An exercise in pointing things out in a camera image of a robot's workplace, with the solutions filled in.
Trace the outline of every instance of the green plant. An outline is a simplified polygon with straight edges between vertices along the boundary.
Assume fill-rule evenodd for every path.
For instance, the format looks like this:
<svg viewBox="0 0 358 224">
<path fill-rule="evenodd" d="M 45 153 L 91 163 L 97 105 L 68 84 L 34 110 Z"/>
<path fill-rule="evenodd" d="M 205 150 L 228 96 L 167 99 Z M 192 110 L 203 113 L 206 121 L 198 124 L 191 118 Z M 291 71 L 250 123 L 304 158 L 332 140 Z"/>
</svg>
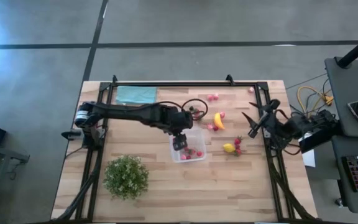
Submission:
<svg viewBox="0 0 358 224">
<path fill-rule="evenodd" d="M 137 198 L 149 186 L 149 171 L 139 157 L 125 155 L 109 161 L 104 173 L 104 187 L 113 197 L 123 200 Z"/>
</svg>

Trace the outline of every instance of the black desk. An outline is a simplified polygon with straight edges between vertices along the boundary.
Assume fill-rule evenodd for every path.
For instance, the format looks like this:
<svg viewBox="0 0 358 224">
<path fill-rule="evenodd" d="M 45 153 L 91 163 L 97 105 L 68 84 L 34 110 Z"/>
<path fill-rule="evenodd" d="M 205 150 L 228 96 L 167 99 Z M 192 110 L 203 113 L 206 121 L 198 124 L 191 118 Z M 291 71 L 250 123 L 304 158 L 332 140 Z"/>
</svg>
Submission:
<svg viewBox="0 0 358 224">
<path fill-rule="evenodd" d="M 348 69 L 337 66 L 335 59 L 325 61 L 331 89 L 344 135 L 358 137 L 358 122 L 347 104 L 358 100 L 358 60 Z"/>
<path fill-rule="evenodd" d="M 341 158 L 343 156 L 358 156 L 358 138 L 349 138 L 344 136 L 334 136 L 332 138 L 333 149 L 336 157 L 339 175 L 341 177 L 340 190 L 344 196 L 342 201 L 349 207 L 351 212 L 358 213 L 358 193 L 354 192 L 352 185 L 344 170 Z"/>
</svg>

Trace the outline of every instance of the gray floor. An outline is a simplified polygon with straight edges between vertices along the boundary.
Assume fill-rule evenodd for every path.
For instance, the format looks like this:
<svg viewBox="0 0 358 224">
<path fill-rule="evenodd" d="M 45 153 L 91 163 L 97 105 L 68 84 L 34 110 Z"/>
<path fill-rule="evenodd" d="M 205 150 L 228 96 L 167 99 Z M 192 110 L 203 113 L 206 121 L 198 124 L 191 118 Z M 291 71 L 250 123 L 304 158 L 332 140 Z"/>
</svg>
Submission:
<svg viewBox="0 0 358 224">
<path fill-rule="evenodd" d="M 102 0 L 0 0 L 0 44 L 89 44 Z M 353 0 L 110 0 L 100 36 L 108 42 L 358 40 Z M 90 80 L 284 80 L 299 107 L 301 85 L 320 90 L 324 59 L 353 45 L 98 49 Z M 0 223 L 49 219 L 89 49 L 0 50 L 0 127 L 6 147 L 31 155 L 8 175 L 0 194 Z M 308 92 L 302 93 L 305 100 Z M 328 108 L 335 112 L 334 105 Z M 328 157 L 323 149 L 322 157 Z M 308 169 L 318 215 L 358 223 L 339 209 L 334 180 Z"/>
</svg>

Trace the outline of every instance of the blue cloth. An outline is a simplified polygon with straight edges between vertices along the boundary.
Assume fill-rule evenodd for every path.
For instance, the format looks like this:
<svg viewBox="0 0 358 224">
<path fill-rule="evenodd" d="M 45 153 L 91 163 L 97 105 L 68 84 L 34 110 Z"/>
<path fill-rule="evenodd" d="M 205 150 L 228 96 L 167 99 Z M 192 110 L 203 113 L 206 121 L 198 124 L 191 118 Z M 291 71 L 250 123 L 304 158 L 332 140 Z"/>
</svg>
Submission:
<svg viewBox="0 0 358 224">
<path fill-rule="evenodd" d="M 119 86 L 117 104 L 155 103 L 157 87 Z"/>
</svg>

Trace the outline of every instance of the wooden table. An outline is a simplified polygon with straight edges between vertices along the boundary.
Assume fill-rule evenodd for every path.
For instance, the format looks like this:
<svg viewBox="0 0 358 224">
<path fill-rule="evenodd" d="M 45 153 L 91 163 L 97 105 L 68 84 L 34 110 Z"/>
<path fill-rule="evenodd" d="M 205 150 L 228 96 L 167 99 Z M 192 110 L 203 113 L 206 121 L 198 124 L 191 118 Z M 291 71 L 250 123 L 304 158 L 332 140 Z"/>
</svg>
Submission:
<svg viewBox="0 0 358 224">
<path fill-rule="evenodd" d="M 100 82 L 84 82 L 79 105 L 95 101 Z M 280 109 L 290 114 L 283 81 L 268 81 L 270 97 L 281 101 Z M 247 136 L 249 124 L 241 111 L 254 120 L 259 114 L 249 102 L 255 94 L 246 87 L 158 87 L 157 101 L 170 100 L 182 104 L 191 98 L 206 99 L 218 93 L 219 100 L 209 102 L 206 117 L 195 126 L 204 130 L 207 156 L 204 161 L 176 164 L 172 161 L 168 135 L 157 128 L 137 121 L 109 120 L 104 147 L 102 171 L 94 210 L 94 222 L 254 222 L 276 221 L 272 188 L 262 135 Z M 225 130 L 209 131 L 206 124 L 213 114 L 224 111 Z M 241 157 L 227 155 L 222 145 L 236 136 L 245 139 Z M 81 141 L 69 143 L 68 151 L 81 146 Z M 111 198 L 103 187 L 104 168 L 108 161 L 123 154 L 140 156 L 150 171 L 149 191 L 137 200 Z M 86 150 L 72 154 L 64 163 L 52 218 L 58 217 L 78 193 Z M 317 216 L 302 155 L 283 154 L 290 188 L 300 203 Z M 85 200 L 84 215 L 88 210 Z"/>
</svg>

